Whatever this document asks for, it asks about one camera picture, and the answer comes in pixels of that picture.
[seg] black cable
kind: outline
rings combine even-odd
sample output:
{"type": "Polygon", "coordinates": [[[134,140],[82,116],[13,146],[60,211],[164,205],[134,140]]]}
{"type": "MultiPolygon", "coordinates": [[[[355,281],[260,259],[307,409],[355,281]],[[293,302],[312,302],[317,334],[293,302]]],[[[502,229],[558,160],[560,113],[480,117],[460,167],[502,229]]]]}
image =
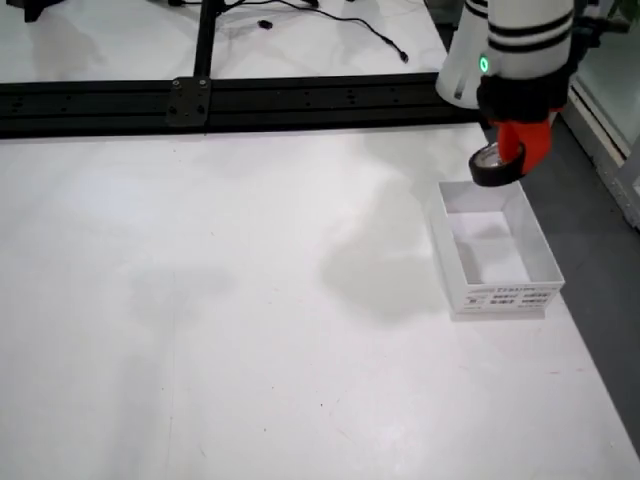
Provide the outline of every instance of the black cable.
{"type": "MultiPolygon", "coordinates": [[[[398,55],[400,56],[400,60],[402,60],[404,63],[407,63],[409,61],[409,55],[407,55],[407,53],[405,51],[403,51],[400,47],[398,47],[398,45],[396,45],[395,42],[393,40],[391,40],[389,37],[387,37],[385,35],[382,35],[380,32],[378,32],[366,20],[363,20],[362,18],[358,18],[358,17],[348,17],[348,18],[336,17],[335,15],[332,15],[330,13],[327,13],[327,12],[325,12],[323,10],[318,9],[317,8],[319,6],[318,0],[303,0],[303,1],[305,1],[309,5],[312,5],[313,7],[301,7],[301,6],[298,6],[298,5],[294,5],[293,3],[289,3],[289,2],[287,2],[285,0],[262,0],[262,1],[259,1],[259,2],[247,1],[247,0],[238,0],[237,2],[232,3],[231,5],[227,5],[226,8],[224,9],[224,11],[220,12],[219,15],[221,15],[222,13],[228,12],[229,10],[231,10],[233,8],[240,7],[240,6],[267,5],[267,4],[270,4],[270,3],[282,3],[283,5],[287,5],[288,7],[294,8],[294,9],[302,11],[302,12],[319,13],[320,15],[324,15],[325,17],[331,18],[332,20],[337,20],[338,22],[360,23],[361,25],[366,27],[371,33],[373,33],[376,37],[378,37],[380,40],[382,40],[384,43],[386,43],[391,48],[393,48],[396,52],[398,52],[398,55]]],[[[191,1],[183,0],[183,5],[201,5],[201,4],[202,4],[202,2],[196,2],[196,1],[191,2],[191,1]]]]}

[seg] black stripe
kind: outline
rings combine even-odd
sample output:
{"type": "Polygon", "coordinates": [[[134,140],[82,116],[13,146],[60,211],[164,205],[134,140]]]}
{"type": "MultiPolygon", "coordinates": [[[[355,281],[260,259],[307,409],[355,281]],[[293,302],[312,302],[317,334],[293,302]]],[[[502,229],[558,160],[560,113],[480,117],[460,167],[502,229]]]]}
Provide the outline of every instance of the black stripe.
{"type": "Polygon", "coordinates": [[[573,17],[573,10],[571,10],[566,15],[554,20],[553,22],[544,23],[542,25],[536,25],[535,27],[524,27],[524,28],[504,28],[498,27],[492,23],[489,23],[489,31],[491,33],[495,33],[496,35],[500,35],[502,37],[528,37],[529,35],[538,35],[540,33],[549,32],[551,30],[555,30],[558,27],[561,27],[565,23],[567,23],[571,17],[573,17]]]}
{"type": "Polygon", "coordinates": [[[565,32],[557,35],[553,38],[538,43],[530,43],[528,45],[505,45],[504,43],[497,42],[493,39],[489,39],[489,46],[499,52],[505,53],[532,53],[545,48],[555,47],[559,43],[562,43],[571,33],[571,28],[568,28],[565,32]]]}
{"type": "Polygon", "coordinates": [[[464,2],[464,6],[465,6],[465,8],[467,10],[469,10],[470,13],[473,13],[476,17],[487,18],[487,13],[486,12],[481,12],[480,10],[476,10],[474,7],[472,7],[469,4],[469,0],[464,2]]]}

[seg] white box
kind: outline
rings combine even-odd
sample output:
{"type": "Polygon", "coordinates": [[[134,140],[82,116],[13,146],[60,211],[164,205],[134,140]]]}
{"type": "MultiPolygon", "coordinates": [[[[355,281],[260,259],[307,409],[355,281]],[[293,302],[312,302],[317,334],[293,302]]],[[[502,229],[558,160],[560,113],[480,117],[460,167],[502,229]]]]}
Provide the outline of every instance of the white box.
{"type": "Polygon", "coordinates": [[[519,183],[438,184],[434,255],[455,313],[544,311],[564,278],[519,183]]]}

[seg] black bracket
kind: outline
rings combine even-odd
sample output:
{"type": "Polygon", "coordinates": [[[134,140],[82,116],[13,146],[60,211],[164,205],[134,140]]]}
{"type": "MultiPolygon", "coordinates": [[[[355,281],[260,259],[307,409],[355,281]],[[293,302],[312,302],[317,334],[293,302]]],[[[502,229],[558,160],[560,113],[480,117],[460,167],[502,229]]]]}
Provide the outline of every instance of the black bracket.
{"type": "Polygon", "coordinates": [[[171,82],[167,124],[171,127],[205,127],[209,119],[211,80],[207,77],[178,77],[171,82]]]}
{"type": "Polygon", "coordinates": [[[60,3],[63,0],[7,0],[7,5],[22,8],[24,10],[24,21],[35,22],[45,8],[60,3]]]}

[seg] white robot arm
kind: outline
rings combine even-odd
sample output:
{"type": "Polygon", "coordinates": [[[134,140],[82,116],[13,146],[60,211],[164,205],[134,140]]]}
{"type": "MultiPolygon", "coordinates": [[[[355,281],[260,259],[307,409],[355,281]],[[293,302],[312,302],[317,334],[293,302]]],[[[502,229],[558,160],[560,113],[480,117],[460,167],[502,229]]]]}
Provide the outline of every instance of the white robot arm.
{"type": "Polygon", "coordinates": [[[600,18],[597,0],[588,3],[574,18],[574,0],[465,0],[436,89],[498,127],[497,145],[469,162],[477,184],[517,181],[546,156],[549,115],[567,102],[579,62],[602,33],[628,31],[600,18]]]}
{"type": "Polygon", "coordinates": [[[485,73],[531,79],[564,66],[573,9],[574,0],[490,0],[485,73]]]}

